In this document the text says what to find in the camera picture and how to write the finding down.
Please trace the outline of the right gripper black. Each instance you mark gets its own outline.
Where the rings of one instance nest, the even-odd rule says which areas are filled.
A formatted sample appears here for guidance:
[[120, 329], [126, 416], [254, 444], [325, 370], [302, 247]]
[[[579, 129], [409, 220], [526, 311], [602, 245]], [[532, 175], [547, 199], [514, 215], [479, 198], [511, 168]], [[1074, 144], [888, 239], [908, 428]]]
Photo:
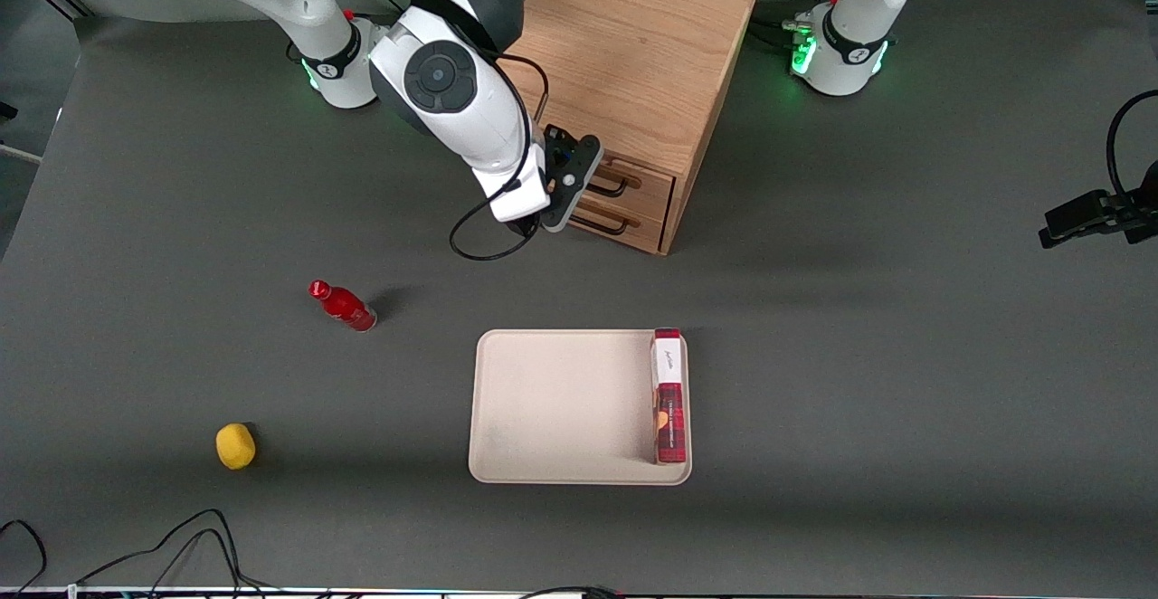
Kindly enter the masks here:
[[545, 147], [545, 171], [574, 170], [580, 163], [578, 151], [579, 138], [558, 126], [543, 129], [543, 147]]

